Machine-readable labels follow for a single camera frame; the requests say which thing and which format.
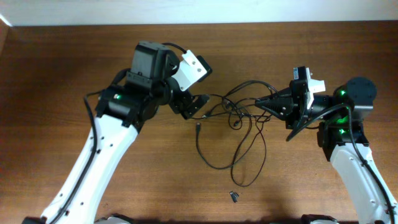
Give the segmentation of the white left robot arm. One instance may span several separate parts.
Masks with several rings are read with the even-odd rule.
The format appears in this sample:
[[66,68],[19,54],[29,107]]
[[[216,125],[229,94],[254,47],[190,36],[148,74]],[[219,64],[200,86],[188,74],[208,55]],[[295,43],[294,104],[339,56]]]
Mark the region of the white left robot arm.
[[97,209],[119,161],[144,123],[162,105],[190,119],[209,98],[195,98],[189,88],[212,73],[206,60],[173,43],[142,40],[131,67],[117,73],[109,87],[97,92],[88,110],[91,129],[86,143],[58,195],[39,217],[24,223],[94,223]]

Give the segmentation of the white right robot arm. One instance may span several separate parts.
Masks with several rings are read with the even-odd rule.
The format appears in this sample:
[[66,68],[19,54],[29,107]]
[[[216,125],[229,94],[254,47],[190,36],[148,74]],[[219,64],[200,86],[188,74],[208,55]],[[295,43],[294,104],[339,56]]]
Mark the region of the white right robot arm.
[[322,80],[296,79],[288,88],[256,100],[255,106],[285,121],[291,129],[288,141],[318,122],[318,145],[341,177],[359,223],[397,223],[397,201],[374,163],[363,129],[377,95],[374,83],[357,77],[331,96],[324,91]]

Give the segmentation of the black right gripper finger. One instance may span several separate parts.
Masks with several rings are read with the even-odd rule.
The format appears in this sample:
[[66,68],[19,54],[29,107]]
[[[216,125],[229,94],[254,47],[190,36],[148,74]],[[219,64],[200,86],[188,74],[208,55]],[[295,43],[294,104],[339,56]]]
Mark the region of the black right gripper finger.
[[285,121],[288,115],[293,112],[294,101],[290,97],[260,98],[255,101],[255,106]]
[[273,94],[269,95],[269,98],[273,99],[273,98],[290,98],[292,96],[292,91],[289,87],[284,88],[282,90],[279,90],[277,92],[274,92]]

